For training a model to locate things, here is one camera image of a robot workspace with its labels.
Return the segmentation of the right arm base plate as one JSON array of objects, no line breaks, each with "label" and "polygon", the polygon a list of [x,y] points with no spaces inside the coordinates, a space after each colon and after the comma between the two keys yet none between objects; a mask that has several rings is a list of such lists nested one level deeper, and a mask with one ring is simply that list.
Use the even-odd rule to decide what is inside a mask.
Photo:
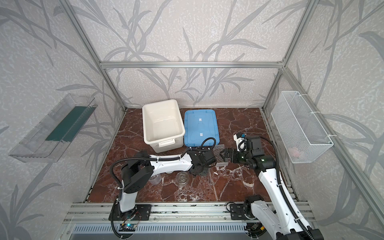
[{"label": "right arm base plate", "polygon": [[255,220],[256,217],[250,217],[246,214],[246,209],[244,204],[236,204],[233,202],[228,203],[226,206],[227,211],[229,211],[231,215],[231,220],[237,221],[247,221],[247,220]]}]

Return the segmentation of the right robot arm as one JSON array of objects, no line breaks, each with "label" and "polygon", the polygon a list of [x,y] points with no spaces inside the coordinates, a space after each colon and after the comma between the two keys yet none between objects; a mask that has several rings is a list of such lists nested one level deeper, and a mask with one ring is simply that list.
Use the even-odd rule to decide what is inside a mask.
[{"label": "right robot arm", "polygon": [[262,196],[253,195],[247,197],[243,205],[231,203],[229,211],[234,214],[234,219],[259,221],[259,226],[250,231],[250,235],[268,232],[274,240],[322,240],[321,231],[311,227],[283,182],[279,156],[266,155],[263,140],[271,143],[262,136],[235,134],[237,148],[225,149],[221,157],[254,170],[273,206],[270,208]]}]

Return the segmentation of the clear test tube rack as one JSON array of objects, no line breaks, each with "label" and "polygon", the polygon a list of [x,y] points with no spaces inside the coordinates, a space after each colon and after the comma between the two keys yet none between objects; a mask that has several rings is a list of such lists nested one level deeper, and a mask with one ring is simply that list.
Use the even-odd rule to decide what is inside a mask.
[{"label": "clear test tube rack", "polygon": [[229,161],[224,159],[225,149],[226,149],[226,147],[224,144],[216,145],[213,148],[213,153],[214,153],[215,158],[217,160],[216,161],[216,167],[226,167],[229,164]]}]

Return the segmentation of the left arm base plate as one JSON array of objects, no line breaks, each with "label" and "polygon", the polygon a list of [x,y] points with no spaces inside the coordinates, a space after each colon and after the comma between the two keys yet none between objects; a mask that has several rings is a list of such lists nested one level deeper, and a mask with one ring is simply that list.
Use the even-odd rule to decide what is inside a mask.
[{"label": "left arm base plate", "polygon": [[108,220],[111,221],[148,221],[151,214],[152,205],[135,205],[132,210],[121,212],[120,205],[113,205],[113,209]]}]

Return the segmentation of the white plastic bin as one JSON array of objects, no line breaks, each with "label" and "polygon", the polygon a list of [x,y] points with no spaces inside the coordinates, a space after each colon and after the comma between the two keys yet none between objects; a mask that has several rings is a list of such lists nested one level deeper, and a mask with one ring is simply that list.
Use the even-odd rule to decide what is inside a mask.
[{"label": "white plastic bin", "polygon": [[186,133],[178,102],[166,100],[142,107],[144,141],[156,153],[181,148]]}]

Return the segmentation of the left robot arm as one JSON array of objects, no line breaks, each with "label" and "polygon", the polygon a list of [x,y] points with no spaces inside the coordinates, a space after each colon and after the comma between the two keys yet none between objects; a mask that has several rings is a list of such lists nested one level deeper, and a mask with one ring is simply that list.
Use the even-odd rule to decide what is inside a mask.
[{"label": "left robot arm", "polygon": [[[114,173],[116,164],[126,162],[121,177]],[[179,155],[156,156],[142,151],[138,156],[122,159],[110,167],[110,174],[118,183],[117,198],[121,213],[132,211],[136,206],[138,192],[145,187],[151,177],[163,173],[188,172],[193,176],[205,176],[208,169],[217,162],[210,147],[187,148]]]}]

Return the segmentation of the clear plastic beaker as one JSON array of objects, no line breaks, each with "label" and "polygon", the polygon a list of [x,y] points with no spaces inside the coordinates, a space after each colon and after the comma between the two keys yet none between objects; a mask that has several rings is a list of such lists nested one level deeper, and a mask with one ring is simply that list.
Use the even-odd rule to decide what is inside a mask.
[{"label": "clear plastic beaker", "polygon": [[156,186],[156,185],[159,185],[162,182],[162,179],[163,178],[162,178],[161,174],[154,175],[154,176],[150,177],[149,183],[151,183],[152,185]]}]

